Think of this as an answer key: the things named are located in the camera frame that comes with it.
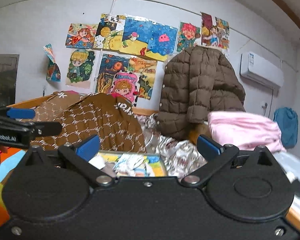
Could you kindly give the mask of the white floral satin quilt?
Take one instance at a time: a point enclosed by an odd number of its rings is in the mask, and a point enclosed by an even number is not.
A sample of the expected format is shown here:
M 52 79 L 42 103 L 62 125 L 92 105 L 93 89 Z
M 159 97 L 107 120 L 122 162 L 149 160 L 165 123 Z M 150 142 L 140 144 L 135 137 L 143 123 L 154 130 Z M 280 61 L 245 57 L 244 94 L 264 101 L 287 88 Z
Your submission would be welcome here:
M 146 152 L 161 157 L 169 176 L 182 179 L 207 163 L 189 140 L 178 141 L 163 136 L 157 130 L 156 117 L 156 114 L 136 116 L 142 128 Z

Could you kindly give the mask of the red haired boy drawing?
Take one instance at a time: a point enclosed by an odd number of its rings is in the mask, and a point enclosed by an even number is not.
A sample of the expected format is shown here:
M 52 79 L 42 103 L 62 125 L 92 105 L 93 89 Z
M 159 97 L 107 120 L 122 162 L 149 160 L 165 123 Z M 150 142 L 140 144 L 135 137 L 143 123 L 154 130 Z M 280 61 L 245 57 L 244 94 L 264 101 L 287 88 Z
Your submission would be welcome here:
M 200 44 L 200 27 L 192 25 L 191 23 L 181 22 L 178 31 L 177 52 Z

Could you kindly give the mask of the curled colourful paper drawing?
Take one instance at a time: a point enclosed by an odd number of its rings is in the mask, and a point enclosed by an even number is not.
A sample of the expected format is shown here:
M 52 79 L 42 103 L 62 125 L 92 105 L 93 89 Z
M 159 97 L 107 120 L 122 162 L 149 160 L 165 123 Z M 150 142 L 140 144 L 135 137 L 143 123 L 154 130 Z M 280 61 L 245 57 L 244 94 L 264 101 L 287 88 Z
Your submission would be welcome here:
M 61 72 L 60 72 L 59 66 L 56 63 L 52 45 L 47 44 L 47 45 L 43 46 L 43 50 L 49 59 L 48 66 L 47 66 L 47 72 L 46 72 L 46 80 L 52 81 L 52 82 L 60 82 L 61 81 Z

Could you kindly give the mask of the white cloth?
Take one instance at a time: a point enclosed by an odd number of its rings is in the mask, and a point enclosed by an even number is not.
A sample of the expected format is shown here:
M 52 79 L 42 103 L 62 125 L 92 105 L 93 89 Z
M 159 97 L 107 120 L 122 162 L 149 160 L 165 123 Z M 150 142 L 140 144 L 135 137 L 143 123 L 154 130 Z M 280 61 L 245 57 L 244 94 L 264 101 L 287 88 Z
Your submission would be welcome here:
M 106 162 L 101 155 L 94 156 L 91 160 L 89 160 L 89 164 L 93 165 L 99 170 L 103 169 L 106 166 Z

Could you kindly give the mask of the pineapple beach drawing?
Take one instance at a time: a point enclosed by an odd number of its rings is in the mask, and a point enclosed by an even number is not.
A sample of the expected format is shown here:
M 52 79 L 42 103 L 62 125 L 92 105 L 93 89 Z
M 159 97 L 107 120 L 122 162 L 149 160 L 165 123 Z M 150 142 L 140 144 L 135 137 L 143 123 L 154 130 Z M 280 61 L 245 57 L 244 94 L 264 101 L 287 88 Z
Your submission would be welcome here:
M 144 17 L 102 14 L 93 48 L 145 56 L 152 25 L 153 21 Z

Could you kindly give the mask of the pink folded blanket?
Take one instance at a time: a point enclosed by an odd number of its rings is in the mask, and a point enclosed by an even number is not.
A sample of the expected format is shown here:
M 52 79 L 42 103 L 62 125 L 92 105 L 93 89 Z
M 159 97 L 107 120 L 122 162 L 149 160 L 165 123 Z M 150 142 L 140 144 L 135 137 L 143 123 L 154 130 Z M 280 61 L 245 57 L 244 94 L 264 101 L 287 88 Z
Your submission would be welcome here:
M 210 112 L 207 117 L 209 131 L 220 145 L 233 144 L 240 150 L 252 151 L 266 146 L 271 153 L 285 152 L 281 130 L 269 118 L 247 112 Z

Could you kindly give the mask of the light blue packaged mask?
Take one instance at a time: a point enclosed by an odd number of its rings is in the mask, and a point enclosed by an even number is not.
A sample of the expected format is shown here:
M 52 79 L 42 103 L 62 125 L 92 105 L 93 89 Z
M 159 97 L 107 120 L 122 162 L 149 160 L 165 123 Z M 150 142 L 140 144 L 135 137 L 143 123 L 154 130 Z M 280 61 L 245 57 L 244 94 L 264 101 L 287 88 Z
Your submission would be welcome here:
M 116 161 L 113 171 L 118 177 L 146 177 L 145 157 L 139 154 L 123 154 Z

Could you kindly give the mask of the blue hanging bag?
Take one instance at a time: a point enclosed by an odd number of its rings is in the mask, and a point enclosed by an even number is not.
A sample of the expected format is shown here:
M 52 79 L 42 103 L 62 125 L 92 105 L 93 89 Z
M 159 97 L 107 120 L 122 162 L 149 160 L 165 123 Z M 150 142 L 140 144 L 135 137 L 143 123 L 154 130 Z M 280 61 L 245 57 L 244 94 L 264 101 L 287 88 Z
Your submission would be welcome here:
M 288 107 L 278 108 L 274 112 L 274 121 L 281 130 L 281 142 L 285 148 L 294 148 L 298 142 L 298 115 Z

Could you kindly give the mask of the brown patterned quilt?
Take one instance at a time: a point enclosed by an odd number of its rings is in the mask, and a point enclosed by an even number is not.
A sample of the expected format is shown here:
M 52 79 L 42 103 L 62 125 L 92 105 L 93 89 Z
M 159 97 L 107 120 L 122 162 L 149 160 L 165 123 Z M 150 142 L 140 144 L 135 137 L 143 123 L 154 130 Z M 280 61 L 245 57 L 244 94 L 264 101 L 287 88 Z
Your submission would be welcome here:
M 31 142 L 44 150 L 54 150 L 66 142 L 75 144 L 96 134 L 102 150 L 145 152 L 142 128 L 132 104 L 124 97 L 61 91 L 34 111 L 35 121 L 57 121 L 63 128 L 58 136 L 36 137 Z

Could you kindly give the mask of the dark grey door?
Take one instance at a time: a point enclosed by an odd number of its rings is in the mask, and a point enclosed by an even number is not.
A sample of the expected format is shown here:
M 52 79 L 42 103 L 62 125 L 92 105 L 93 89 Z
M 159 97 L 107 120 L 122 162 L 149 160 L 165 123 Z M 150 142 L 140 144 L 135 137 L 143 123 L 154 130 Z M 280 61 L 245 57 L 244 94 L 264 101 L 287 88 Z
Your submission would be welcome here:
M 15 103 L 18 54 L 0 54 L 0 107 Z

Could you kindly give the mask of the white air conditioner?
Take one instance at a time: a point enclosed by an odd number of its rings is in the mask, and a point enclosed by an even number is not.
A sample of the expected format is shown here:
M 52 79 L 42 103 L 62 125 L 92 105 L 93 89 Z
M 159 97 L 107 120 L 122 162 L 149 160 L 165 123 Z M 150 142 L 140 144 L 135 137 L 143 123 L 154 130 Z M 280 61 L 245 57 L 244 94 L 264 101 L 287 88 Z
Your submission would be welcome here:
M 240 75 L 270 89 L 279 90 L 284 84 L 282 70 L 253 52 L 241 55 Z

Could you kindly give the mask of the mermaid girl drawing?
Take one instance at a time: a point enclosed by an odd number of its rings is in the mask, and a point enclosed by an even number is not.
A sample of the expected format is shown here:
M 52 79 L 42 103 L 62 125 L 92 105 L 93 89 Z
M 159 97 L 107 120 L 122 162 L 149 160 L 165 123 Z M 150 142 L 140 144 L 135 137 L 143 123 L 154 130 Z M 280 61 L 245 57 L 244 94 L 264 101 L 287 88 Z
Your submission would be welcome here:
M 98 24 L 71 23 L 65 41 L 66 48 L 92 49 Z

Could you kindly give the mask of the grey tray with painting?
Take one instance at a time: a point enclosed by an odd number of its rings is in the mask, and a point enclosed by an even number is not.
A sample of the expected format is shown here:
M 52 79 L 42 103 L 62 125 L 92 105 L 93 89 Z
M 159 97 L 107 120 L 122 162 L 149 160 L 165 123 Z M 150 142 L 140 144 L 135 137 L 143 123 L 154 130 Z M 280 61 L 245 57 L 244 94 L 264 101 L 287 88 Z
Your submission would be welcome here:
M 168 175 L 158 154 L 99 151 L 89 163 L 113 178 Z

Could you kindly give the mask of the blond child drawing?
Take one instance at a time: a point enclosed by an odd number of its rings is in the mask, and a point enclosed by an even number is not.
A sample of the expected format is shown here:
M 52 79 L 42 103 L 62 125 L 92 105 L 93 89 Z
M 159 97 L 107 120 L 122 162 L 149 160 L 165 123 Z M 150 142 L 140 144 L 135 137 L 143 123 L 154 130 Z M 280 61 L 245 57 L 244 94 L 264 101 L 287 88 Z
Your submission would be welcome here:
M 65 84 L 72 87 L 89 89 L 95 66 L 96 55 L 90 49 L 72 51 L 66 74 Z

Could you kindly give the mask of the basketball boy drawing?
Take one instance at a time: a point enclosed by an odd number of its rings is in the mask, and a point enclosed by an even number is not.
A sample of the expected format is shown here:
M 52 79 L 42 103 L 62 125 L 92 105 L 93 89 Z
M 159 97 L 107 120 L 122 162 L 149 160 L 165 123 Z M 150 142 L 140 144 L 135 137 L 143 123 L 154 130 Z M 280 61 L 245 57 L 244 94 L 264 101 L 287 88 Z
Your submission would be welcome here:
M 202 12 L 202 45 L 229 50 L 229 22 Z

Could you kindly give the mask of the brown puffer jacket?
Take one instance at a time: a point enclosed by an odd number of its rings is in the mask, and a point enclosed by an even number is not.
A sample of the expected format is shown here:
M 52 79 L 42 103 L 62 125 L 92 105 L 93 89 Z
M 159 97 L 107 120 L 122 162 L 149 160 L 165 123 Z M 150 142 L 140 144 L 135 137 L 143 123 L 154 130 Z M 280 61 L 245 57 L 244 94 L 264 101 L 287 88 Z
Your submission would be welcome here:
M 245 90 L 219 50 L 186 48 L 165 65 L 157 129 L 185 140 L 214 111 L 244 111 Z

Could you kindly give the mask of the colourful block bedsheet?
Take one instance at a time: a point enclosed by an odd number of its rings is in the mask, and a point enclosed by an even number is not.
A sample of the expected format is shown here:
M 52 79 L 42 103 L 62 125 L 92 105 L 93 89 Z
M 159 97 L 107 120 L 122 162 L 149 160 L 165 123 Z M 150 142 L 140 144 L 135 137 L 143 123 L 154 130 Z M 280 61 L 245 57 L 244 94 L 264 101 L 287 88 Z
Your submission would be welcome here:
M 25 151 L 17 148 L 9 148 L 7 153 L 0 154 L 0 226 L 10 218 L 5 204 L 2 200 L 2 189 L 6 183 L 8 174 L 17 166 L 25 155 Z

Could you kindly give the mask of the pink magazine girl drawing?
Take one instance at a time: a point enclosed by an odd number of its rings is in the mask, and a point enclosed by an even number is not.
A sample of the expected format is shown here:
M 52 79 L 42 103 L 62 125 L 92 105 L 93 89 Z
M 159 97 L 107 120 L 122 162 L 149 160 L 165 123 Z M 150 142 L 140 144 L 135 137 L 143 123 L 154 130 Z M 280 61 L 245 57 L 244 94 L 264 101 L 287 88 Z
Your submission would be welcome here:
M 109 93 L 114 97 L 124 97 L 133 106 L 136 106 L 140 89 L 140 77 L 140 73 L 119 71 L 113 78 Z

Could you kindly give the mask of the blue sea jellyfish drawing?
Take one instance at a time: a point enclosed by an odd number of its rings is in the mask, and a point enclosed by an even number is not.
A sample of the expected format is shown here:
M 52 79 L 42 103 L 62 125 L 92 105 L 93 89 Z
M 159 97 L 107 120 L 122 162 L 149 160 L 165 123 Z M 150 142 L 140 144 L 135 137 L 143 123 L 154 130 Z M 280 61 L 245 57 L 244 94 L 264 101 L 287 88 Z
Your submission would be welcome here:
M 178 29 L 169 25 L 153 22 L 146 56 L 157 60 L 166 61 L 174 52 Z

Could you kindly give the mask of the starry night style drawing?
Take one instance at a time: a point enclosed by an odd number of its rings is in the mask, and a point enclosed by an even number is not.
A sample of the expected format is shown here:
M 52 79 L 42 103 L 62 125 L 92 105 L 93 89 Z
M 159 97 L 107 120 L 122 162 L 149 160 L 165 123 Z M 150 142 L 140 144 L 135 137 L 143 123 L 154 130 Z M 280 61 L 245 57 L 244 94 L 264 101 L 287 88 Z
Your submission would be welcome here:
M 139 98 L 151 99 L 158 62 L 141 57 L 103 54 L 96 92 L 122 96 L 136 104 Z

